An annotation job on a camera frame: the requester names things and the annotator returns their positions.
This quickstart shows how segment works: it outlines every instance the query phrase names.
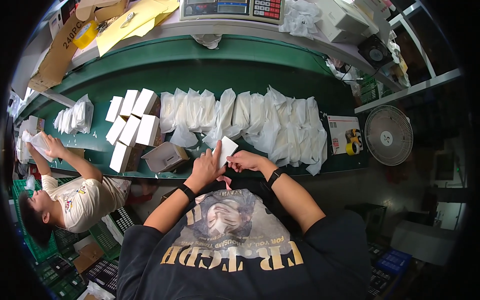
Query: scale keypad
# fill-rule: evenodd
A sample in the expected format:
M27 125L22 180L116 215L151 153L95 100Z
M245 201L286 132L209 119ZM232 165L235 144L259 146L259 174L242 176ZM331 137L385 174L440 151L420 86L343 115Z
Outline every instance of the scale keypad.
M272 19L280 19L280 3L281 0L255 0L253 6L253 15L263 16Z

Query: packing tape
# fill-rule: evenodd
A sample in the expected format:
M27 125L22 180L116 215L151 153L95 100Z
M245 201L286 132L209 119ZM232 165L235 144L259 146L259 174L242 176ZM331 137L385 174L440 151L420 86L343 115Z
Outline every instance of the packing tape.
M360 144L357 142L348 143L345 149L348 155L356 155L360 153Z
M87 47L98 34L98 24L95 21L90 21L77 33L73 39L73 43L80 49Z

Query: smartwatch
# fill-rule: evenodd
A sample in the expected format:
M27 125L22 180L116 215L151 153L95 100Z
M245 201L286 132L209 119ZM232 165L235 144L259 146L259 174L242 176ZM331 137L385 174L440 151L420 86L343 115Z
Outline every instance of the smartwatch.
M177 190L181 190L185 195L187 195L190 202L195 200L195 198L197 197L197 195L195 195L195 193L192 192L192 190L185 184L181 184L179 187L177 187Z
M280 175L282 175L283 173L285 173L282 169L278 168L276 169L275 171L273 171L272 175L270 176L270 179L268 180L267 182L267 186L269 189L272 189L272 185L273 183L275 182L275 180L280 177Z

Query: black t-shirt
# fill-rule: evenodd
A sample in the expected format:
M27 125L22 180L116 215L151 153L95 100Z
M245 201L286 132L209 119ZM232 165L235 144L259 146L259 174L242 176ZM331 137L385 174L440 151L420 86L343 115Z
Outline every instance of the black t-shirt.
M125 232L117 297L365 299L364 229L343 211L299 240L249 190L209 192L167 234L141 225Z

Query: man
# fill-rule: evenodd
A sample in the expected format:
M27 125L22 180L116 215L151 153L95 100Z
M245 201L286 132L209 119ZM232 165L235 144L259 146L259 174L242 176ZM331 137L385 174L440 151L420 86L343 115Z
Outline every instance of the man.
M325 216L265 157L228 157L236 172L265 176L300 226L296 238L264 205L271 196L259 183L216 180L226 170L219 156L202 153L184 185L126 231L118 299L365 299L371 267L359 215Z
M130 200L129 180L103 177L102 172L84 158L66 149L60 139L41 133L50 148L46 154L62 158L75 168L81 177L58 186L52 177L48 161L30 144L28 151L42 175L42 190L34 191L32 197L23 193L19 197L20 214L25 229L39 246L47 246L55 227L80 233L100 221L103 216L124 206ZM151 196L139 197L142 201Z

